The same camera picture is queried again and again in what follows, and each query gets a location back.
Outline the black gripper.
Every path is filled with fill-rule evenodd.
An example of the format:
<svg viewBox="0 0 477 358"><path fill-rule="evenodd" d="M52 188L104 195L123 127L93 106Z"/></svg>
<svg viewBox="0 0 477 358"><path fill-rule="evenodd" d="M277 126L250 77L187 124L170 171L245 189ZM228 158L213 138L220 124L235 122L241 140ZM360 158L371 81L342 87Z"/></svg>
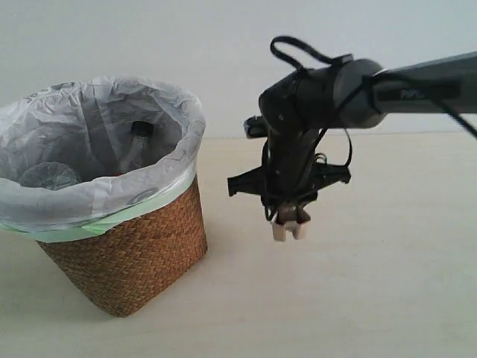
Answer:
<svg viewBox="0 0 477 358"><path fill-rule="evenodd" d="M310 222L304 203L314 201L319 190L335 183L349 183L350 179L347 166L313 161L304 171L260 166L228 178L227 188L230 197L238 193L260 197L263 207L272 209L270 221L285 224L289 221L289 205L285 202L297 204L297 222Z"/></svg>

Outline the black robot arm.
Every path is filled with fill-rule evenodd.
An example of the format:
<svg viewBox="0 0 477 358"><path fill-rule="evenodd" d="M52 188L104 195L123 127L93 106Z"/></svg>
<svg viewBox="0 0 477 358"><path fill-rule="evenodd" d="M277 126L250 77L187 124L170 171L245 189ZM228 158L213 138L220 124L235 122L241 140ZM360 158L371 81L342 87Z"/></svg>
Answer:
<svg viewBox="0 0 477 358"><path fill-rule="evenodd" d="M228 192L259 196L267 220L298 220L321 189L350 181L347 164L328 163L316 152L328 130L374 128L395 113L445 113L473 132L464 116L476 112L476 54L392 70L373 60L335 58L266 89L259 109L244 129L251 139L265 138L261 164L229 178Z"/></svg>

